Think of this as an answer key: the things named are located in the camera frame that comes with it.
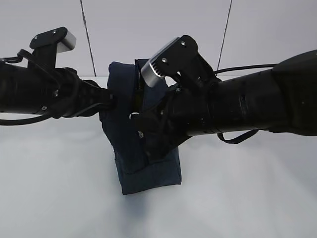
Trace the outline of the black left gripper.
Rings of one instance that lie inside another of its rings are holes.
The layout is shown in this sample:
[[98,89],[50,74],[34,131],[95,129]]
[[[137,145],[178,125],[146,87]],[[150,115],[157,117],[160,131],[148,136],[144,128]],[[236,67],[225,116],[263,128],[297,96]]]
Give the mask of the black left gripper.
[[76,105],[83,111],[74,117],[92,117],[116,106],[116,96],[110,89],[100,87],[93,80],[82,80],[79,84],[77,71],[69,68],[55,68],[48,72],[32,69],[36,89],[32,93],[32,114],[47,115],[59,119],[74,113]]

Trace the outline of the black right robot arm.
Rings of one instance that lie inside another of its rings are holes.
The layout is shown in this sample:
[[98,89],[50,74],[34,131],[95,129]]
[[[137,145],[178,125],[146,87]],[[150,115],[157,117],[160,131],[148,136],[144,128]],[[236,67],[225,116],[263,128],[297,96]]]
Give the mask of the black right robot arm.
[[258,131],[317,134],[317,53],[309,51],[272,69],[214,83],[199,95],[188,89],[169,91],[155,106],[133,116],[146,136],[145,153],[152,161],[193,136],[226,132],[242,135],[238,144]]

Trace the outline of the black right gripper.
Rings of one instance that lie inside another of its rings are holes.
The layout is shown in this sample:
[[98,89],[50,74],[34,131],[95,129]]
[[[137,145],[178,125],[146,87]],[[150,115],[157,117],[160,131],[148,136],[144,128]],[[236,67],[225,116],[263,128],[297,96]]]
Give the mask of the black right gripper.
[[133,112],[133,126],[144,134],[146,164],[167,160],[167,156],[193,136],[223,133],[216,116],[217,83],[199,93],[185,87],[170,87],[162,101],[143,112]]

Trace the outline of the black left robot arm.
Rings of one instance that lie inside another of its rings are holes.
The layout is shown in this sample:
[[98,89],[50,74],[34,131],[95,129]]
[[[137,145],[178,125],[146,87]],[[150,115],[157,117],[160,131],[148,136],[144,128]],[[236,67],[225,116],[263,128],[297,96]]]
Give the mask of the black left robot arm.
[[58,81],[39,69],[0,66],[0,111],[11,114],[91,117],[111,111],[117,97],[93,80],[82,80],[72,68],[57,68]]

